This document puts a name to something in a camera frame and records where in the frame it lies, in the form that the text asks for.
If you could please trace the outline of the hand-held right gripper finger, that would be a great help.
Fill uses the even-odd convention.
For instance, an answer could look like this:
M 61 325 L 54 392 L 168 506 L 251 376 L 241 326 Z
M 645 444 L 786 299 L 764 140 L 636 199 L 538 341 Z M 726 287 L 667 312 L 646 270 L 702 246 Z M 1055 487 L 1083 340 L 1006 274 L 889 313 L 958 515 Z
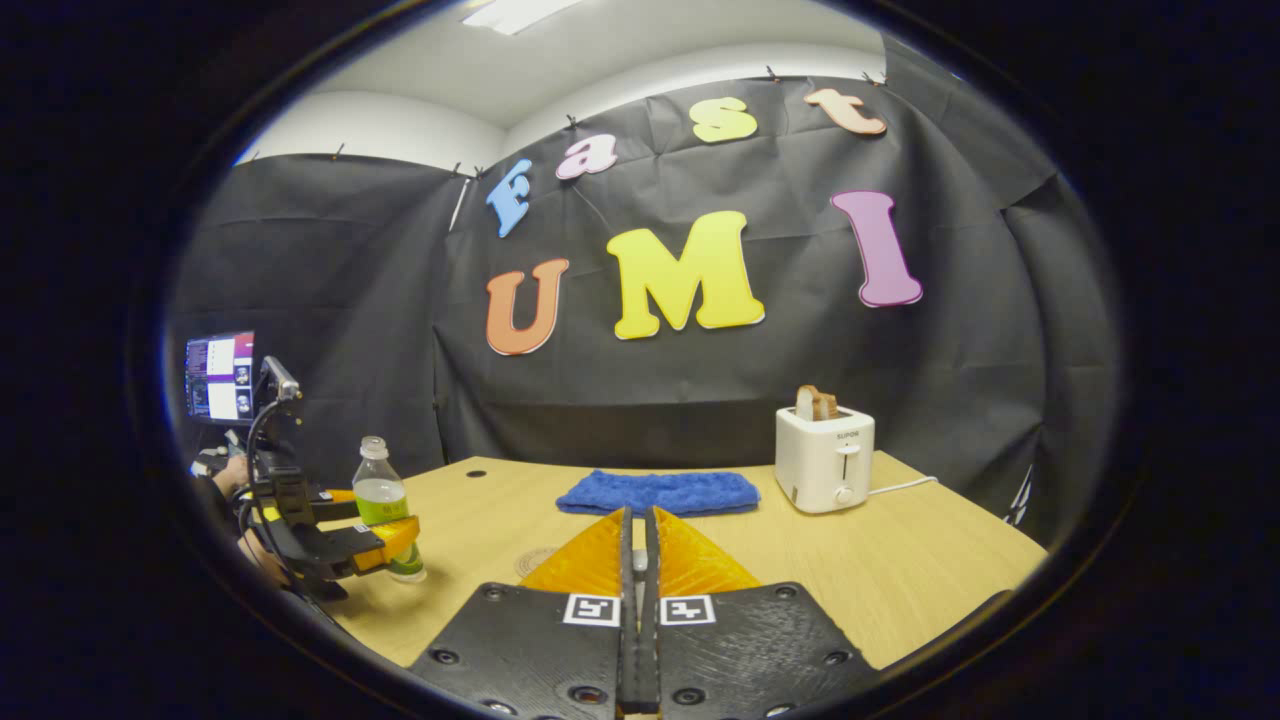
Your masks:
M 792 719 L 878 671 L 796 582 L 765 584 L 700 530 L 646 511 L 645 659 L 663 719 Z
M 480 584 L 410 673 L 503 719 L 618 719 L 636 635 L 632 512 L 617 509 L 521 584 Z

